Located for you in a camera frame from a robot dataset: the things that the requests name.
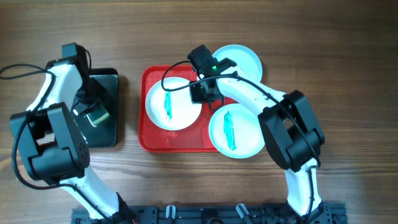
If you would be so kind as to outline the white plate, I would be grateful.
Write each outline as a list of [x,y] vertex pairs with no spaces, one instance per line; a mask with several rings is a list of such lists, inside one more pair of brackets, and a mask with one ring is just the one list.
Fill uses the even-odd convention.
[[199,117],[201,104],[192,103],[189,88],[165,91],[161,81],[155,83],[147,93],[146,113],[158,127],[178,131],[189,127]]

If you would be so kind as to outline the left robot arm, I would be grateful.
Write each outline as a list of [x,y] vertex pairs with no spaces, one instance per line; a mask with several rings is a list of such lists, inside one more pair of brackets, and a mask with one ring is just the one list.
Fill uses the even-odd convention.
[[62,57],[30,66],[45,81],[34,102],[10,118],[12,164],[29,175],[22,184],[63,189],[86,208],[87,223],[137,223],[137,215],[90,167],[90,149],[112,147],[118,138],[119,75],[93,68],[83,46],[62,46]]

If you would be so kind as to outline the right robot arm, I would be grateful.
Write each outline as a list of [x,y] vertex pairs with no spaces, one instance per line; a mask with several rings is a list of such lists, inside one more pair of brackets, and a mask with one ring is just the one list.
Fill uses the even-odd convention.
[[256,115],[270,157],[285,171],[287,203],[302,222],[316,219],[322,203],[316,170],[325,135],[307,97],[298,90],[284,93],[265,86],[230,58],[212,56],[204,45],[187,59],[200,77],[189,84],[193,102],[228,97]]

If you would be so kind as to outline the light blue plate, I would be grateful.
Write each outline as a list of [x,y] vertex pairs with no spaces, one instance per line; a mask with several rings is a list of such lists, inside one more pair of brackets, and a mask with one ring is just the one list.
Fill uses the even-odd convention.
[[208,133],[214,147],[233,159],[252,157],[265,146],[257,116],[238,103],[217,110]]
[[218,61],[229,58],[251,78],[258,82],[262,81],[263,68],[257,54],[250,48],[243,45],[231,44],[219,48],[213,53],[213,57]]

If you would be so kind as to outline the green yellow sponge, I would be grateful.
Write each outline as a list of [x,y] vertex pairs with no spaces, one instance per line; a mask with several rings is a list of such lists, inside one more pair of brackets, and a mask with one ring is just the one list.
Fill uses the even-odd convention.
[[86,117],[93,127],[97,127],[97,125],[109,118],[109,113],[104,106],[100,105],[86,114]]

